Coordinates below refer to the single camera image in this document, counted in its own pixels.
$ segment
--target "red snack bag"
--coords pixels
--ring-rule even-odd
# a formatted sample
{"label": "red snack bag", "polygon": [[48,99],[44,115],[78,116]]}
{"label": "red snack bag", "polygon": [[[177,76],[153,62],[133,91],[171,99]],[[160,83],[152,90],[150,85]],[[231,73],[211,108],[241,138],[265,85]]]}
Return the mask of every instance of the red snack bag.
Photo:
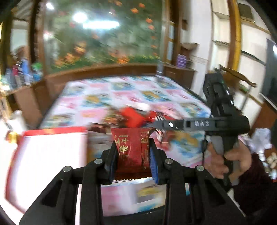
{"label": "red snack bag", "polygon": [[149,136],[153,128],[111,129],[119,153],[117,177],[120,173],[135,174],[149,169]]}
{"label": "red snack bag", "polygon": [[145,118],[132,107],[124,108],[121,114],[128,119],[125,123],[127,127],[141,127],[145,122]]}

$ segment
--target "wall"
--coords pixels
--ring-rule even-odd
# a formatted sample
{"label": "wall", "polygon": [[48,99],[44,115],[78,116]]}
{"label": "wall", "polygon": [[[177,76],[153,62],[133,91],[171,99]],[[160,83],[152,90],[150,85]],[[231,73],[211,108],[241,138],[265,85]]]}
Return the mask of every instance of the wall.
{"label": "wall", "polygon": [[16,48],[28,45],[27,42],[27,30],[23,29],[12,29],[11,33],[11,52],[13,52]]}
{"label": "wall", "polygon": [[246,0],[237,0],[237,2],[241,3],[241,4],[249,5],[250,8],[251,8],[252,15],[253,15],[253,18],[255,20],[256,25],[263,28],[263,29],[265,29],[265,30],[268,30],[265,23],[263,22],[263,20],[259,16],[259,14],[254,10],[254,8]]}
{"label": "wall", "polygon": [[188,42],[198,43],[199,46],[192,53],[193,66],[197,72],[194,75],[192,90],[203,95],[202,86],[212,40],[212,15],[210,0],[189,0],[190,14],[188,15]]}
{"label": "wall", "polygon": [[212,0],[211,2],[213,11],[213,43],[209,70],[214,70],[214,68],[219,67],[219,64],[226,67],[228,63],[229,47],[219,45],[216,41],[230,43],[230,21],[227,1]]}
{"label": "wall", "polygon": [[13,21],[11,32],[11,52],[16,48],[28,45],[28,23],[23,21]]}

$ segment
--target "red object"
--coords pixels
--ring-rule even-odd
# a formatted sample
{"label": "red object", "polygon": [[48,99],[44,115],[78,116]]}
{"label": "red object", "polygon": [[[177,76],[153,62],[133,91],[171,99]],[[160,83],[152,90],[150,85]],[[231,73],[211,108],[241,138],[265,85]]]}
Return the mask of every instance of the red object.
{"label": "red object", "polygon": [[17,67],[17,65],[12,66],[12,75],[13,76],[18,76],[18,67]]}
{"label": "red object", "polygon": [[127,127],[141,127],[145,123],[145,118],[132,107],[124,108],[121,114],[127,119],[125,123]]}
{"label": "red object", "polygon": [[119,153],[116,179],[148,177],[149,136],[152,128],[111,129]]}
{"label": "red object", "polygon": [[[149,114],[146,117],[146,121],[150,122],[150,123],[153,123],[155,121],[156,115],[157,115],[157,113],[155,111],[150,111]],[[164,116],[167,120],[175,120],[174,118],[172,118],[168,115],[164,115]]]}

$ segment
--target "wooden furniture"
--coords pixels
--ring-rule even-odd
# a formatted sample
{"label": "wooden furniture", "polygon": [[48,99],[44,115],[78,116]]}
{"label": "wooden furniture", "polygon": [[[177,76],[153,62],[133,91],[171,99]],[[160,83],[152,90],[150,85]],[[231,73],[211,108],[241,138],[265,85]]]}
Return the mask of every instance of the wooden furniture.
{"label": "wooden furniture", "polygon": [[277,119],[277,107],[264,95],[264,103],[261,107],[261,111],[252,126],[249,135],[251,136],[256,128],[269,128],[271,129],[274,125],[275,120]]}
{"label": "wooden furniture", "polygon": [[191,52],[198,47],[199,44],[197,43],[182,43],[181,44],[181,51],[180,54],[190,58]]}
{"label": "wooden furniture", "polygon": [[[228,87],[230,88],[234,88],[234,93],[235,91],[238,91],[239,90],[239,81],[242,80],[244,82],[246,82],[248,85],[249,85],[249,88],[245,94],[245,99],[242,103],[242,106],[240,108],[240,111],[242,111],[246,105],[246,101],[247,99],[249,98],[250,96],[250,91],[251,91],[251,88],[255,88],[257,87],[257,84],[256,83],[253,83],[251,81],[249,81],[244,75],[242,75],[241,73],[239,73],[238,71],[235,71],[235,70],[232,70],[232,69],[229,69],[229,68],[225,68],[223,67],[222,65],[220,65],[220,70],[223,70],[225,71],[226,73],[223,75],[223,78],[225,80],[225,82],[227,83]],[[233,86],[230,86],[230,83],[229,83],[229,77],[230,75],[233,76],[233,78],[237,79],[238,82],[237,82],[237,86],[236,87],[233,87]]]}
{"label": "wooden furniture", "polygon": [[[40,124],[47,110],[68,81],[118,75],[154,76],[156,69],[156,64],[127,63],[66,70],[45,76],[42,81],[32,86],[14,90],[7,95],[7,99],[11,109],[13,111],[20,109],[26,123],[31,129],[34,129]],[[195,70],[180,69],[165,64],[163,72],[165,76],[170,77],[180,86],[191,88]]]}

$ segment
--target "white wall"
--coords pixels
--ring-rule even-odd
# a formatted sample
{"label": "white wall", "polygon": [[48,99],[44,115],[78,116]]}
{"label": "white wall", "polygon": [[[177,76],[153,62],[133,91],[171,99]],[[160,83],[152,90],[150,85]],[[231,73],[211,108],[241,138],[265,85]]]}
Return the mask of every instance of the white wall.
{"label": "white wall", "polygon": [[[256,88],[251,89],[250,94],[255,98],[259,98],[259,93],[265,77],[265,66],[259,62],[253,61],[247,56],[241,55],[238,72],[246,76],[251,82],[257,84]],[[249,87],[249,85],[244,81],[241,81],[240,83],[246,87]]]}
{"label": "white wall", "polygon": [[202,86],[207,72],[209,53],[212,40],[212,14],[210,0],[189,0],[190,15],[188,20],[188,41],[198,43],[192,53],[194,75],[192,90],[202,95]]}
{"label": "white wall", "polygon": [[229,15],[228,3],[226,0],[211,0],[213,12],[219,12],[224,15]]}
{"label": "white wall", "polygon": [[214,37],[213,40],[230,43],[230,21],[226,19],[219,19],[214,16]]}
{"label": "white wall", "polygon": [[242,50],[266,62],[267,40],[270,34],[242,24]]}
{"label": "white wall", "polygon": [[246,0],[237,0],[237,2],[241,3],[241,4],[249,5],[250,8],[251,8],[252,15],[253,15],[253,18],[255,20],[256,25],[263,28],[263,29],[265,29],[265,30],[268,30],[265,23],[263,22],[263,20],[259,16],[259,14],[254,10],[254,8]]}
{"label": "white wall", "polygon": [[[234,96],[234,105],[238,109],[240,109],[244,99],[245,99],[245,95],[240,92],[237,92],[236,95]],[[252,127],[253,124],[255,123],[255,120],[256,120],[260,110],[261,110],[260,105],[258,105],[256,102],[254,102],[250,98],[247,100],[242,113],[243,113],[243,115],[245,115],[248,118],[250,127]]]}
{"label": "white wall", "polygon": [[11,33],[11,52],[16,48],[28,45],[27,42],[28,31],[23,29],[12,29]]}

